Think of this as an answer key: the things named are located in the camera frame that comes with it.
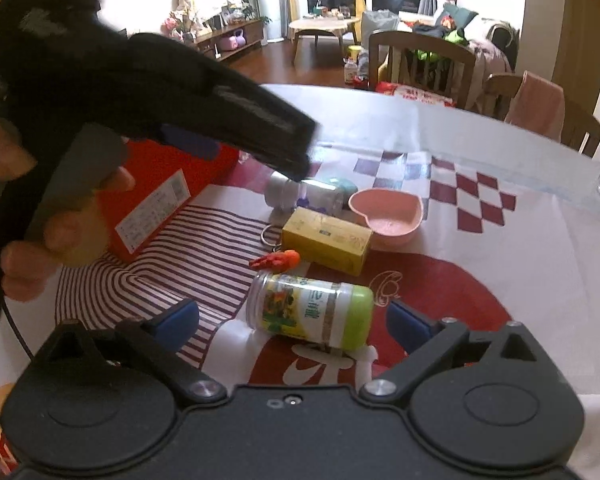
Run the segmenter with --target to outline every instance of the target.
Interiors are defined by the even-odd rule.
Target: pink cloth on chair
[[[560,142],[564,126],[564,93],[557,84],[525,71],[511,100],[506,123]]]

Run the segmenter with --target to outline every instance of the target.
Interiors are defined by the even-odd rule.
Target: wooden chair
[[[462,81],[456,99],[456,107],[465,108],[475,65],[475,56],[471,51],[460,45],[440,40],[440,38],[423,36],[414,32],[376,30],[369,36],[369,88],[371,89],[374,89],[378,84],[381,45],[389,47],[388,74],[390,74],[392,82],[408,84],[446,97],[450,97],[451,94],[456,63],[462,64]],[[417,51],[426,52],[426,60],[418,60]],[[413,55],[407,56],[408,52],[413,53]],[[431,54],[437,54],[439,59],[431,60]],[[446,68],[446,63],[441,62],[443,59],[450,60],[450,64],[448,65],[446,85],[441,88],[443,69]],[[432,83],[428,81],[430,69],[435,69],[435,78]],[[397,81],[393,81],[396,72],[398,73]],[[419,75],[424,75],[425,80],[418,82]]]
[[[509,103],[522,84],[522,76],[515,74],[491,74],[483,85],[489,104],[485,115],[504,120]],[[586,156],[593,156],[600,144],[600,123],[586,113],[576,102],[564,97],[564,126],[560,143]]]

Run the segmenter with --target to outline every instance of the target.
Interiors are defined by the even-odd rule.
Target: yellow box
[[[359,276],[371,229],[299,207],[282,228],[282,248],[303,260]]]

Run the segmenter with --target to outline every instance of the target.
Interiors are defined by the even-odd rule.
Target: pink bowl
[[[372,239],[385,246],[407,243],[422,223],[420,197],[395,189],[359,191],[349,199],[349,208],[358,224],[374,232]]]

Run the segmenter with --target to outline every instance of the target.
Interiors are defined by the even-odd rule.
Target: red bird toy
[[[300,254],[297,251],[284,251],[283,253],[271,253],[249,262],[249,268],[253,270],[272,270],[282,273],[293,269],[300,264]]]

